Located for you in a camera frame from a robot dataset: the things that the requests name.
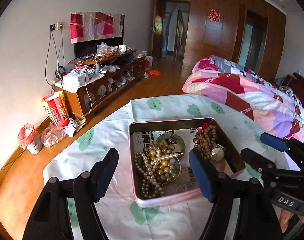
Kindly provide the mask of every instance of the doorway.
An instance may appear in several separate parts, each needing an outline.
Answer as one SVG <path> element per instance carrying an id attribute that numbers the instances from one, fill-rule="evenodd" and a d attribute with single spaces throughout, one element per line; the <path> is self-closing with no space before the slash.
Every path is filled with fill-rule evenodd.
<path id="1" fill-rule="evenodd" d="M 190 0 L 155 0 L 151 55 L 153 61 L 172 58 L 183 62 Z"/>

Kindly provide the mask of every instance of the wooden floor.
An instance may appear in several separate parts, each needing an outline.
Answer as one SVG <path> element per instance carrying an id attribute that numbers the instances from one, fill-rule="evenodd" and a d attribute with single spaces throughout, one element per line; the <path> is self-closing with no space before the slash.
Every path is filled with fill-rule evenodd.
<path id="1" fill-rule="evenodd" d="M 37 155 L 25 151 L 13 164 L 0 185 L 0 221 L 14 240 L 23 238 L 28 218 L 44 187 L 43 169 L 56 155 L 132 99 L 183 94 L 182 86 L 190 75 L 190 70 L 182 69 L 181 64 L 174 62 L 172 57 L 154 62 L 153 69 L 161 71 L 163 75 L 140 80 L 98 112 L 73 138 L 66 136 L 51 148 L 43 147 Z"/>

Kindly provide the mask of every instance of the watch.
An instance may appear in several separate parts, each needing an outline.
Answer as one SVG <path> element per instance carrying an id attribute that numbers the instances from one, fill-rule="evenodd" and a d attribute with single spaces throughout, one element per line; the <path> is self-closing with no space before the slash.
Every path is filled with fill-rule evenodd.
<path id="1" fill-rule="evenodd" d="M 217 144 L 211 151 L 211 159 L 216 162 L 220 162 L 224 158 L 224 151 L 225 148 L 220 144 Z"/>

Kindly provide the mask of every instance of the cup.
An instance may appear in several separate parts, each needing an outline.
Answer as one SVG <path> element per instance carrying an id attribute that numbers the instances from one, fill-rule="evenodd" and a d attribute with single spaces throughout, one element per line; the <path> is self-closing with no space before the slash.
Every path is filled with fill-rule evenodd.
<path id="1" fill-rule="evenodd" d="M 126 45 L 125 45 L 125 44 L 120 45 L 120 46 L 119 46 L 119 50 L 120 50 L 121 52 L 125 52 L 125 51 L 126 51 Z"/>

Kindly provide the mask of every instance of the gold bead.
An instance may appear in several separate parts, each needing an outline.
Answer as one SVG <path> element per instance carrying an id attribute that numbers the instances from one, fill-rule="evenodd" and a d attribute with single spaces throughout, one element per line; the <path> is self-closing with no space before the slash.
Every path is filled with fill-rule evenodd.
<path id="1" fill-rule="evenodd" d="M 172 175 L 171 175 L 171 179 L 175 179 L 177 177 L 177 174 L 176 173 L 173 173 Z"/>
<path id="2" fill-rule="evenodd" d="M 161 164 L 162 166 L 166 167 L 168 165 L 169 161 L 168 160 L 162 160 Z"/>
<path id="3" fill-rule="evenodd" d="M 164 174 L 164 171 L 162 169 L 157 170 L 156 174 L 158 176 L 162 176 Z"/>
<path id="4" fill-rule="evenodd" d="M 168 173 L 168 172 L 169 172 L 169 170 L 170 170 L 170 168 L 169 168 L 169 167 L 167 167 L 167 166 L 163 168 L 164 173 Z"/>
<path id="5" fill-rule="evenodd" d="M 150 155 L 155 156 L 156 155 L 156 150 L 150 150 Z"/>

